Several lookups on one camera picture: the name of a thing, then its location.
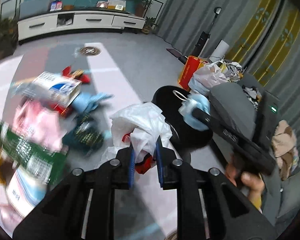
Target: cardboard box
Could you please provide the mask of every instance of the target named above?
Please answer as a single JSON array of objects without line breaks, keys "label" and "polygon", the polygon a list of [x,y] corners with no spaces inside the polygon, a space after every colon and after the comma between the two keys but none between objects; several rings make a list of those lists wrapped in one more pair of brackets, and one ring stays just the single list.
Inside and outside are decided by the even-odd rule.
[{"label": "cardboard box", "polygon": [[82,82],[45,71],[32,83],[45,88],[50,93],[51,99],[68,107],[79,95]]}]

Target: pillow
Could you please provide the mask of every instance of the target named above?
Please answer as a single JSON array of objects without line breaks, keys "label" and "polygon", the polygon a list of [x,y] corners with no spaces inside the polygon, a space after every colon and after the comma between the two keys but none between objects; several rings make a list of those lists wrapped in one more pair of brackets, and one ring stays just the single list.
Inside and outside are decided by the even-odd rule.
[{"label": "pillow", "polygon": [[278,218],[300,206],[300,171],[282,182],[281,207]]}]

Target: metal bolt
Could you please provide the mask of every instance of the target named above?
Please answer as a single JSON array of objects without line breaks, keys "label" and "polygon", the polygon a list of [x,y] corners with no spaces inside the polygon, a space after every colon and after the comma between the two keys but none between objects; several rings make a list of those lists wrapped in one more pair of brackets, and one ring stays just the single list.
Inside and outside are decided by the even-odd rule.
[{"label": "metal bolt", "polygon": [[110,161],[110,164],[111,164],[112,166],[118,166],[118,165],[120,164],[120,161],[119,161],[118,159],[112,159],[112,160]]},{"label": "metal bolt", "polygon": [[79,176],[79,175],[82,174],[82,172],[83,172],[83,170],[80,169],[80,168],[75,168],[75,169],[72,170],[72,174],[73,174],[74,176]]},{"label": "metal bolt", "polygon": [[181,166],[182,163],[183,163],[183,161],[180,160],[180,159],[174,159],[174,160],[172,161],[172,164],[175,165],[175,166]]},{"label": "metal bolt", "polygon": [[213,176],[217,176],[217,175],[220,174],[220,171],[219,171],[219,169],[217,169],[217,168],[212,168],[212,169],[210,169],[210,173],[211,173]]}]

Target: pink package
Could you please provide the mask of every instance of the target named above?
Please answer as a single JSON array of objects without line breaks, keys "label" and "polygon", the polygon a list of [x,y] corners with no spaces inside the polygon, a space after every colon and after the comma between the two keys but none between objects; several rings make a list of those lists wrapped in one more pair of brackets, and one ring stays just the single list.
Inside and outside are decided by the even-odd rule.
[{"label": "pink package", "polygon": [[12,128],[16,134],[52,152],[59,152],[62,148],[58,113],[43,107],[37,100],[27,100],[22,107],[18,106]]}]

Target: human hand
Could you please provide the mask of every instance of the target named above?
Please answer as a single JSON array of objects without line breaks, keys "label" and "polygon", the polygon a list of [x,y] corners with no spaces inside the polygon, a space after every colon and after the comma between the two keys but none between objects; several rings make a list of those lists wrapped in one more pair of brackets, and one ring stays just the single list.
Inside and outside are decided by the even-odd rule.
[{"label": "human hand", "polygon": [[[237,183],[235,182],[235,178],[238,175],[237,169],[234,167],[232,163],[229,163],[226,167],[226,173],[225,176],[235,185],[237,186]],[[242,183],[250,188],[250,192],[248,194],[248,199],[251,201],[251,203],[257,208],[261,208],[261,194],[265,188],[265,184],[261,177],[249,173],[249,172],[243,172],[241,175],[241,181]]]}]

